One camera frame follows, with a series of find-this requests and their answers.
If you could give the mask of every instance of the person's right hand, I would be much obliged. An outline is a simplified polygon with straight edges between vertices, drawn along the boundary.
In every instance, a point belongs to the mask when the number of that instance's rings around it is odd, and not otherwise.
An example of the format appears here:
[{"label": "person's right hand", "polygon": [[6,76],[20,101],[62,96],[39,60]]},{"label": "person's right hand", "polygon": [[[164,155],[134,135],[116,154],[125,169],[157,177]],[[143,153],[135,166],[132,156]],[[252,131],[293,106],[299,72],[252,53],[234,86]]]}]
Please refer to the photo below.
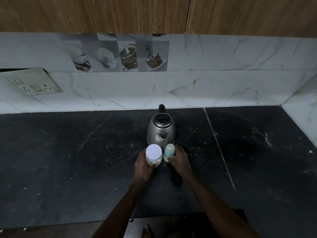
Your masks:
[{"label": "person's right hand", "polygon": [[174,159],[170,157],[168,161],[182,177],[192,174],[191,164],[189,163],[186,152],[181,146],[175,144]]}]

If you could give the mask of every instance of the stainless steel kettle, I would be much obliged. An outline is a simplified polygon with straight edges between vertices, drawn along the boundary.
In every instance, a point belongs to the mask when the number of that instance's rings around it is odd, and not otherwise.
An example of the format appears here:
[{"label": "stainless steel kettle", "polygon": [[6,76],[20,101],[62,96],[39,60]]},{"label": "stainless steel kettle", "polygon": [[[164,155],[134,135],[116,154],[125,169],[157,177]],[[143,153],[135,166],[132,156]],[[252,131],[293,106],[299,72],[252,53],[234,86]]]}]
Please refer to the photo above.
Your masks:
[{"label": "stainless steel kettle", "polygon": [[158,107],[158,113],[153,116],[147,129],[148,144],[157,144],[162,151],[166,145],[173,144],[175,138],[175,124],[172,117],[166,113],[164,104]]}]

